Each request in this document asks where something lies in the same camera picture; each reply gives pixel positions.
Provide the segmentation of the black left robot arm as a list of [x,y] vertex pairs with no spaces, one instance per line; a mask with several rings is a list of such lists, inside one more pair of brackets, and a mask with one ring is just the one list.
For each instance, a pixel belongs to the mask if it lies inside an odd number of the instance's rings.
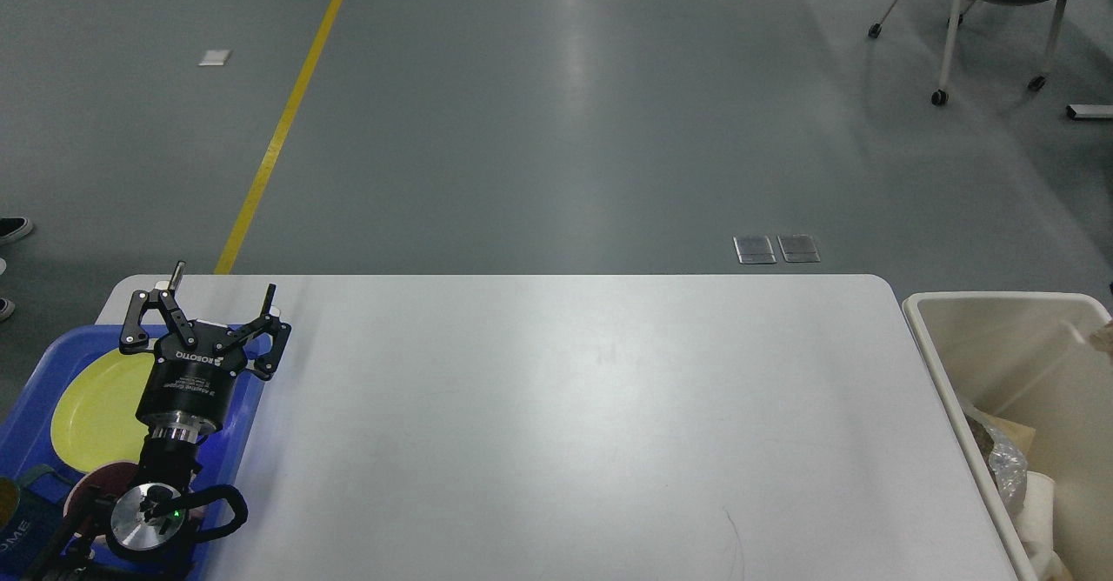
[[200,457],[223,431],[242,431],[232,421],[236,392],[250,377],[273,380],[293,328],[274,305],[274,284],[245,324],[187,317],[177,301],[183,269],[178,263],[167,280],[134,290],[124,313],[120,356],[152,358],[135,410],[142,446],[128,477],[79,479],[21,580],[184,580],[198,546],[246,523],[248,505],[229,477],[200,482]]

